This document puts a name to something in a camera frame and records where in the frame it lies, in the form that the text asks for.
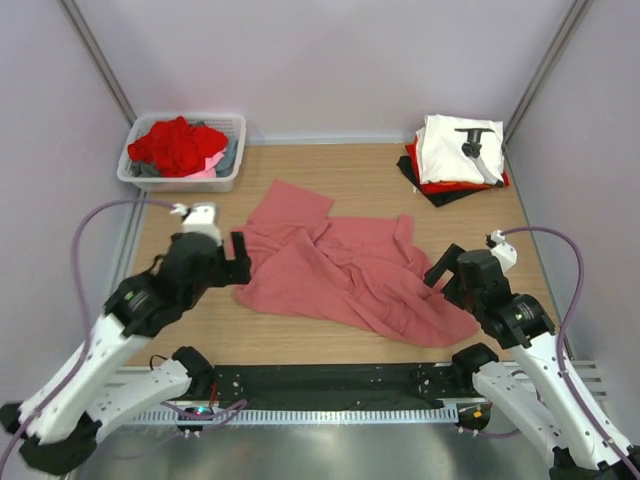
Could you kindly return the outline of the pink t shirt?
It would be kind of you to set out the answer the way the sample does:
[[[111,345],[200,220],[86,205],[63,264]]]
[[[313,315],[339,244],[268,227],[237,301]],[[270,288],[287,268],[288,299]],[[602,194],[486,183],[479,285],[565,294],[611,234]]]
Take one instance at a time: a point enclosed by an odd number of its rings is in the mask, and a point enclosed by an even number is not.
[[[414,220],[333,216],[333,199],[276,180],[240,230],[251,280],[235,288],[254,311],[323,319],[422,348],[456,345],[476,320],[424,284],[432,264]]]

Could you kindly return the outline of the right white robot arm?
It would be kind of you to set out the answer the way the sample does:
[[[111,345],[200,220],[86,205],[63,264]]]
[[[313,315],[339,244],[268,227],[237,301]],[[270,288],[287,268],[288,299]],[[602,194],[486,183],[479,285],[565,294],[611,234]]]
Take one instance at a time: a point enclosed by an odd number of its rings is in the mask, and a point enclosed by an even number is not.
[[[598,405],[562,351],[555,326],[531,295],[512,292],[505,275],[517,254],[506,242],[487,250],[448,247],[424,277],[433,287],[445,273],[444,298],[465,309],[528,377],[529,393],[487,345],[452,357],[459,394],[477,392],[498,407],[536,448],[552,479],[636,479],[639,448]]]

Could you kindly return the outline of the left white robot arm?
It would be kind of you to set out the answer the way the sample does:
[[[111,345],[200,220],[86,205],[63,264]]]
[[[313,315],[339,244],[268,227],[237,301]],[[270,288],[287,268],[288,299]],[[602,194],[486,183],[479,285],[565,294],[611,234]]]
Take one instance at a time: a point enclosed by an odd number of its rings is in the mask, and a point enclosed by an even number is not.
[[[89,336],[51,381],[31,398],[1,408],[1,425],[20,443],[25,464],[64,476],[134,416],[183,396],[204,398],[215,370],[193,347],[181,347],[137,384],[108,393],[116,371],[165,327],[193,309],[210,288],[246,285],[251,260],[242,233],[223,242],[200,232],[177,233],[150,268],[124,279],[106,301]]]

